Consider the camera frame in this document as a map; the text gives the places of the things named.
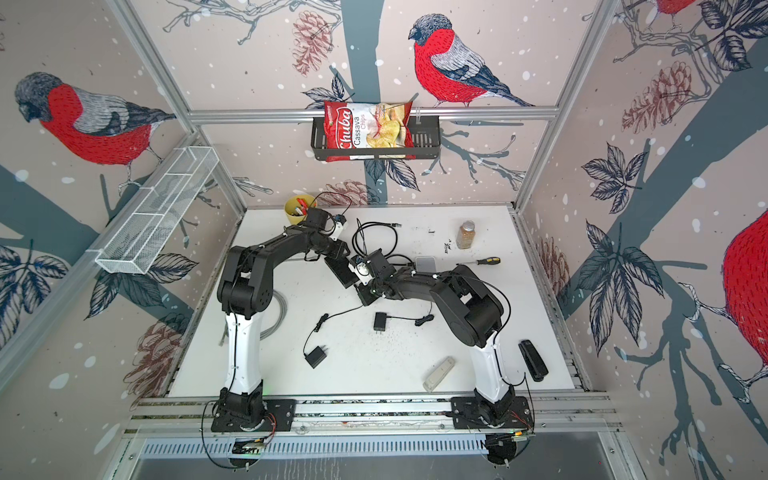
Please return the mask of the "black wall plug adapter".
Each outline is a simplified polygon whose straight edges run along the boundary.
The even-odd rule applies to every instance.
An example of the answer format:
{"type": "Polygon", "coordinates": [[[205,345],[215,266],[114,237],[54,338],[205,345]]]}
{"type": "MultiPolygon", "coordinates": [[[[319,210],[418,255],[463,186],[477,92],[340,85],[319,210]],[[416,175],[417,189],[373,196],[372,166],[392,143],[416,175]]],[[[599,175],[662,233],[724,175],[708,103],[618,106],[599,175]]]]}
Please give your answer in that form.
{"type": "Polygon", "coordinates": [[[324,361],[327,358],[326,351],[320,345],[316,345],[312,350],[308,350],[308,343],[309,343],[309,340],[311,339],[311,337],[314,334],[318,333],[320,331],[320,329],[322,328],[322,326],[328,320],[331,320],[331,319],[334,319],[334,318],[337,318],[337,317],[341,317],[341,316],[347,315],[347,314],[355,312],[355,311],[357,311],[357,310],[359,310],[361,308],[362,308],[362,305],[357,306],[357,307],[353,307],[353,308],[350,308],[350,309],[347,309],[347,310],[343,310],[341,312],[333,313],[333,314],[324,313],[318,319],[318,321],[316,322],[315,326],[308,333],[308,335],[307,335],[307,337],[305,339],[305,342],[303,344],[303,347],[302,347],[302,355],[304,357],[304,360],[307,362],[307,364],[311,368],[315,369],[322,361],[324,361]]]}

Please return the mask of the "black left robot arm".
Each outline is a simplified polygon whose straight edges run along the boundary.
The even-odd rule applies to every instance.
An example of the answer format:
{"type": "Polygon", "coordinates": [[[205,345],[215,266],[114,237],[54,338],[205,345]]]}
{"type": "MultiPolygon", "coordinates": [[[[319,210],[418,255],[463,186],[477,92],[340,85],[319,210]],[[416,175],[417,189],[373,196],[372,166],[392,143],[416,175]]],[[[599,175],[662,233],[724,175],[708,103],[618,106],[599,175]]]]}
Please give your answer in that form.
{"type": "Polygon", "coordinates": [[[274,270],[280,264],[300,253],[314,253],[343,287],[357,282],[349,267],[350,249],[339,238],[346,223],[342,214],[311,207],[302,221],[281,234],[228,251],[216,293],[229,334],[227,379],[216,403],[221,415],[250,424],[267,415],[259,366],[261,321],[273,300],[274,270]]]}

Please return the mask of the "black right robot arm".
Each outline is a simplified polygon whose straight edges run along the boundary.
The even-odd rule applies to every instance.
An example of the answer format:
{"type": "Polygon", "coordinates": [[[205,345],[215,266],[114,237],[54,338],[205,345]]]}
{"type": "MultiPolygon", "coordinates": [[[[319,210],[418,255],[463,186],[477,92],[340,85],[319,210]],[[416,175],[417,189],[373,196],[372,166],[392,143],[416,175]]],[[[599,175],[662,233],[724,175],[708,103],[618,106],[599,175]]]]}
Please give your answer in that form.
{"type": "Polygon", "coordinates": [[[413,267],[396,267],[379,251],[349,262],[357,276],[355,288],[365,306],[379,299],[423,300],[436,306],[453,335],[471,349],[475,398],[479,415],[497,424],[515,398],[504,379],[494,346],[503,322],[502,303],[466,265],[429,273],[413,267]]]}

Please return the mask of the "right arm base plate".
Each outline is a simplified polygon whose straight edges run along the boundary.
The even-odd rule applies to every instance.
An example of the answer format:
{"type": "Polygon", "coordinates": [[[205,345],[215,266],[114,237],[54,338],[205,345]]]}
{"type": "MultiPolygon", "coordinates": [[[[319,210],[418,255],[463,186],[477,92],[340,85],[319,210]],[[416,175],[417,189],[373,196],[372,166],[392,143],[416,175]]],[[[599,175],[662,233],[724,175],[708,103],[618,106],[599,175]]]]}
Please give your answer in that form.
{"type": "Polygon", "coordinates": [[[507,396],[496,403],[482,396],[453,397],[448,416],[457,430],[506,429],[528,431],[534,426],[529,402],[507,396]]]}

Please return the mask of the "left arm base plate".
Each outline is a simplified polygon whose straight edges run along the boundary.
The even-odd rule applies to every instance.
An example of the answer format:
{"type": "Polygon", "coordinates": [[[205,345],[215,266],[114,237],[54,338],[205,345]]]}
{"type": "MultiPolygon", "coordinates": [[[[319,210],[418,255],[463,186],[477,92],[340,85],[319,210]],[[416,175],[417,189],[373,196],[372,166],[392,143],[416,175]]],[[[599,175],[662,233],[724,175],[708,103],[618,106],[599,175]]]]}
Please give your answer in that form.
{"type": "Polygon", "coordinates": [[[211,431],[215,433],[288,432],[297,402],[261,396],[224,394],[216,402],[211,431]]]}

